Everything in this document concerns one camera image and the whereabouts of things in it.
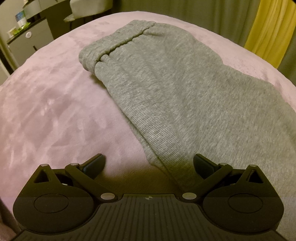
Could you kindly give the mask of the grey sweatpants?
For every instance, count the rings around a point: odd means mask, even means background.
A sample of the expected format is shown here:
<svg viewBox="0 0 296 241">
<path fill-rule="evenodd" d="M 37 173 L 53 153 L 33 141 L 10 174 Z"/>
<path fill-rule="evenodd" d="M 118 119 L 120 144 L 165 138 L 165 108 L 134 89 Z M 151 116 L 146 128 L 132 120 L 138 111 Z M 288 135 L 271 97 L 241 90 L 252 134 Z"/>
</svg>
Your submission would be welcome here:
<svg viewBox="0 0 296 241">
<path fill-rule="evenodd" d="M 86 46 L 83 67 L 106 87 L 149 163 L 182 191 L 193 157 L 260 166 L 283 200 L 278 228 L 295 240 L 295 111 L 269 82 L 243 74 L 186 30 L 134 20 Z"/>
</svg>

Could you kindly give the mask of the green curtain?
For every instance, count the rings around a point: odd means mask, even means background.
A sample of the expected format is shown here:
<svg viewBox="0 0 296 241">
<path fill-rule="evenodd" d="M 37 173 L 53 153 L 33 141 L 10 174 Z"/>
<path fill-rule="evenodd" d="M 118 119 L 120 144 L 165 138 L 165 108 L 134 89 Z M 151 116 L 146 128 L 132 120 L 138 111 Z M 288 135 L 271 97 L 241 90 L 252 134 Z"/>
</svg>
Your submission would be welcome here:
<svg viewBox="0 0 296 241">
<path fill-rule="evenodd" d="M 113 11 L 148 11 L 206 28 L 244 47 L 261 1 L 114 1 Z M 280 66 L 276 68 L 295 82 L 295 30 Z"/>
</svg>

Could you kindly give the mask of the pink bed blanket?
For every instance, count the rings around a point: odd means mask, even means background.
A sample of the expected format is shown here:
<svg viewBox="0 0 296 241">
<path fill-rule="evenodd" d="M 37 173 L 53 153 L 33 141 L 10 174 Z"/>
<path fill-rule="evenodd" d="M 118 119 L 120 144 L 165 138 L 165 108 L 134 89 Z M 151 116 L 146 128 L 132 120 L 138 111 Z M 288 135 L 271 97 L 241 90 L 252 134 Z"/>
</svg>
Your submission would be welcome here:
<svg viewBox="0 0 296 241">
<path fill-rule="evenodd" d="M 132 11 L 105 16 L 43 47 L 1 86 L 1 201 L 11 210 L 40 164 L 53 169 L 83 163 L 102 153 L 97 181 L 112 191 L 174 193 L 176 188 L 145 158 L 105 87 L 79 63 L 82 48 L 132 20 L 183 28 L 223 62 L 274 85 L 295 106 L 295 86 L 255 54 L 196 25 L 159 14 Z"/>
</svg>

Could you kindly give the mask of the grey cabinet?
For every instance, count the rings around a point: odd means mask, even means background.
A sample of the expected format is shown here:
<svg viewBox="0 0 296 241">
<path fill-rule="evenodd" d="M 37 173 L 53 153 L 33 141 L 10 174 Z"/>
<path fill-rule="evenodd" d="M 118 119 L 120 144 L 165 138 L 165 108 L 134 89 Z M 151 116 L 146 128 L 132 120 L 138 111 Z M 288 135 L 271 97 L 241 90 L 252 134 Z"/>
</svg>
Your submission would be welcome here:
<svg viewBox="0 0 296 241">
<path fill-rule="evenodd" d="M 53 40 L 46 18 L 41 18 L 21 30 L 6 42 L 12 69 L 15 70 L 23 65 L 34 53 Z"/>
</svg>

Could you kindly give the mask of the grey chair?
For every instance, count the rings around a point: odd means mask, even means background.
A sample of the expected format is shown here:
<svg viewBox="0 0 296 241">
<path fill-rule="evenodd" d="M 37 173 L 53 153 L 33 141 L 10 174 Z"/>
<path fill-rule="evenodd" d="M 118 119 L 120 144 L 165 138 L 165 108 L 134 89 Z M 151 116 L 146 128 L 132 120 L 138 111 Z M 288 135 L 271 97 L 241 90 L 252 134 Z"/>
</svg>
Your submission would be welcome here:
<svg viewBox="0 0 296 241">
<path fill-rule="evenodd" d="M 71 15 L 64 22 L 104 13 L 113 7 L 113 0 L 70 0 Z"/>
</svg>

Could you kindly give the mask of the yellow curtain strip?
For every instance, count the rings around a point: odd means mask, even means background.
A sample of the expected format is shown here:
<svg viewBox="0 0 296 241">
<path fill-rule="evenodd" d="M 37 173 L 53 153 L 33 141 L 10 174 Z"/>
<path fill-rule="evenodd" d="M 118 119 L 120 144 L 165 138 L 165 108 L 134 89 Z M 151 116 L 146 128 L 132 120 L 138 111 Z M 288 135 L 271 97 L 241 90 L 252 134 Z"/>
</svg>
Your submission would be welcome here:
<svg viewBox="0 0 296 241">
<path fill-rule="evenodd" d="M 278 68 L 294 30 L 294 1 L 261 1 L 244 47 Z"/>
</svg>

